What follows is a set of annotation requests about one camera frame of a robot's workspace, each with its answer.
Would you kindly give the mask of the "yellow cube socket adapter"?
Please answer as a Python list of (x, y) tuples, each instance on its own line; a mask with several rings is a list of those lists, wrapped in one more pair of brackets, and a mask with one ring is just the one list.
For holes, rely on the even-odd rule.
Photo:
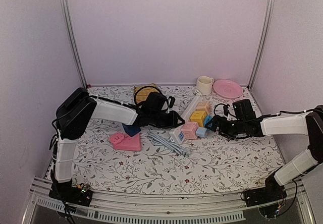
[(205, 120), (206, 116), (207, 116), (206, 111), (196, 110), (190, 116), (190, 121), (196, 122), (199, 125), (199, 127), (204, 127), (204, 120)]

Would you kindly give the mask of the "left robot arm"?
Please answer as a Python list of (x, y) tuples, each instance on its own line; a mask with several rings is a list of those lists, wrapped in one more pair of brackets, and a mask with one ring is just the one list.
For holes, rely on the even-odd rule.
[(72, 162), (79, 139), (91, 119), (121, 123), (129, 128), (152, 126), (173, 129), (185, 123), (174, 110), (174, 97), (164, 96), (160, 90), (149, 93), (142, 102), (126, 104), (91, 95), (85, 88), (77, 88), (57, 109), (53, 120), (56, 143), (53, 149), (53, 176), (58, 182), (55, 192), (65, 201), (75, 197), (75, 190), (67, 184), (72, 178)]

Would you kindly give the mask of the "white power strip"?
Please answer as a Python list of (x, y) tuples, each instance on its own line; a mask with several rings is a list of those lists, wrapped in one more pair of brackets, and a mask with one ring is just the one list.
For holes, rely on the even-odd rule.
[[(185, 122), (190, 121), (190, 117), (193, 112), (196, 110), (196, 106), (199, 102), (202, 102), (203, 98), (200, 95), (195, 96), (192, 101), (188, 104), (181, 117)], [(176, 144), (181, 144), (184, 141), (184, 136), (181, 132), (183, 125), (178, 126), (177, 128), (171, 129), (169, 131), (170, 138), (169, 140)]]

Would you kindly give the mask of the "light blue plug adapter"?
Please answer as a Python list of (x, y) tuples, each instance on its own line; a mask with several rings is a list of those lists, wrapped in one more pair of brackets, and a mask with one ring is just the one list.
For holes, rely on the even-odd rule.
[(197, 137), (205, 138), (207, 136), (207, 128), (198, 127), (195, 134)]

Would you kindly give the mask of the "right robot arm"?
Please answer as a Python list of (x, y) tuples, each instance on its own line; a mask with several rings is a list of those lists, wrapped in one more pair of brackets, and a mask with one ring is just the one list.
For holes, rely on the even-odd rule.
[(224, 105), (224, 115), (214, 114), (203, 126), (229, 140), (273, 136), (285, 157), (286, 163), (265, 180), (264, 201), (273, 201), (285, 184), (322, 164), (322, 105), (256, 116), (250, 101), (242, 100), (233, 104), (233, 110), (229, 119), (229, 107)]

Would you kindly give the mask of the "beige cube socket adapter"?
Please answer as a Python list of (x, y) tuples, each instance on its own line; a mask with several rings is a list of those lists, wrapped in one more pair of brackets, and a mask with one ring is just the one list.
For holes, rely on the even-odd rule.
[(209, 115), (211, 113), (211, 103), (209, 101), (199, 102), (196, 106), (196, 111), (205, 111)]

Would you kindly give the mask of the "bright blue plug adapter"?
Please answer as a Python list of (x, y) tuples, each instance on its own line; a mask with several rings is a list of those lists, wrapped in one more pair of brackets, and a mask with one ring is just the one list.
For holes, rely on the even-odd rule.
[(207, 129), (212, 127), (212, 116), (207, 115), (203, 121), (203, 126)]

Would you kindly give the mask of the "pink cube socket adapter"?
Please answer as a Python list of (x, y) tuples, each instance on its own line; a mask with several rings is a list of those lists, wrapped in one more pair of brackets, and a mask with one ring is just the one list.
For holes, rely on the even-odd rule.
[(199, 125), (197, 122), (186, 122), (181, 128), (181, 132), (185, 139), (196, 140), (198, 137), (196, 131)]

